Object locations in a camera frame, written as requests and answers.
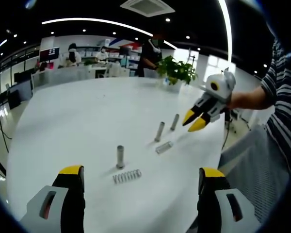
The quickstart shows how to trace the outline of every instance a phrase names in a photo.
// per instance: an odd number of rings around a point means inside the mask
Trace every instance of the metal spring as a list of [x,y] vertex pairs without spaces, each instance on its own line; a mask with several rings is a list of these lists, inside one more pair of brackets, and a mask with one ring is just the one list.
[[130,180],[135,180],[141,177],[141,171],[139,169],[134,171],[128,171],[113,176],[114,183],[123,183]]

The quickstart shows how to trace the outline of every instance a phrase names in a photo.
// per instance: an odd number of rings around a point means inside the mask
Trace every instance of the office desk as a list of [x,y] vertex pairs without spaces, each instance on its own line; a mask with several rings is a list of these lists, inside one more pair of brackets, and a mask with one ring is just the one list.
[[89,76],[91,79],[96,77],[96,70],[107,70],[106,67],[91,67],[89,68]]
[[[184,233],[197,216],[199,168],[217,168],[224,116],[189,133],[185,113],[202,91],[158,89],[148,78],[108,78],[66,83],[36,92],[21,116],[10,148],[7,192],[16,219],[58,172],[85,168],[85,232]],[[176,130],[170,131],[175,114]],[[165,128],[154,142],[161,121]],[[167,141],[173,147],[155,152]],[[125,168],[115,168],[116,147]],[[114,184],[113,175],[139,169],[142,176]]]

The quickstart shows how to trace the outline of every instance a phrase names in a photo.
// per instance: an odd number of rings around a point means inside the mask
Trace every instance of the computer screen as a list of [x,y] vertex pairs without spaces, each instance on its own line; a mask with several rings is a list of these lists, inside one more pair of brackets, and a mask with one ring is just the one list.
[[59,47],[50,48],[40,51],[39,62],[46,62],[59,57]]

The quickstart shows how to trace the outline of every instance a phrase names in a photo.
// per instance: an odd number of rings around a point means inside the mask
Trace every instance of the black ceiling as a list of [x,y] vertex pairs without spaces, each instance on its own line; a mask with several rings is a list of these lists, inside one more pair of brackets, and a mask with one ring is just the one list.
[[[27,10],[25,0],[0,1],[0,53],[10,54],[27,44],[39,43],[41,38],[68,34],[112,36],[134,40],[147,36],[134,30],[99,22],[70,21],[41,25],[41,22],[64,17],[89,17],[116,21],[134,26],[147,32],[164,30],[165,39],[178,48],[201,48],[201,54],[214,54],[227,58],[225,23],[218,0],[164,0],[175,9],[175,13],[156,17],[144,17],[120,7],[126,0],[37,0],[35,6]],[[229,10],[232,37],[233,62],[253,74],[257,70],[263,75],[272,56],[273,37],[263,18],[239,0],[226,0]]]

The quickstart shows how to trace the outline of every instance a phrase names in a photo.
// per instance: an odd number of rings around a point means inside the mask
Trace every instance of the striped shirt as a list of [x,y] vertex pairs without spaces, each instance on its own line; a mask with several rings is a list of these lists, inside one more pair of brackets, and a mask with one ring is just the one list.
[[267,132],[278,144],[291,170],[291,53],[286,53],[277,40],[271,66],[261,86],[275,105],[275,113],[266,124]]

